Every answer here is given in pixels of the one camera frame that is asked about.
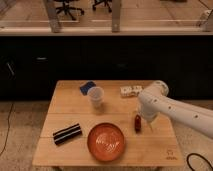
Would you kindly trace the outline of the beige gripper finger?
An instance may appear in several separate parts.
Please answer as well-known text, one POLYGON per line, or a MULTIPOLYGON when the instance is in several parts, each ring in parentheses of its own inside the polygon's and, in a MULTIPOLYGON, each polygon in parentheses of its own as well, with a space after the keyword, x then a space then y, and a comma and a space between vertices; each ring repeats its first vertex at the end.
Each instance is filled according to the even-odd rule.
POLYGON ((149 126, 151 132, 153 132, 153 128, 152 128, 151 122, 147 122, 147 125, 149 126))

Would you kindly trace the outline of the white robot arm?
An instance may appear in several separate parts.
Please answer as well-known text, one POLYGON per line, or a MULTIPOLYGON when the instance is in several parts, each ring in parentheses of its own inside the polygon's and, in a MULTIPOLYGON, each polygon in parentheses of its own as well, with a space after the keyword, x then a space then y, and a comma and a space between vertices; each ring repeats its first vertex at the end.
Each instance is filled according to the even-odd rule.
POLYGON ((138 94, 141 116, 152 122, 162 113, 213 139, 213 110, 171 99, 168 92, 167 84, 161 80, 145 87, 138 94))

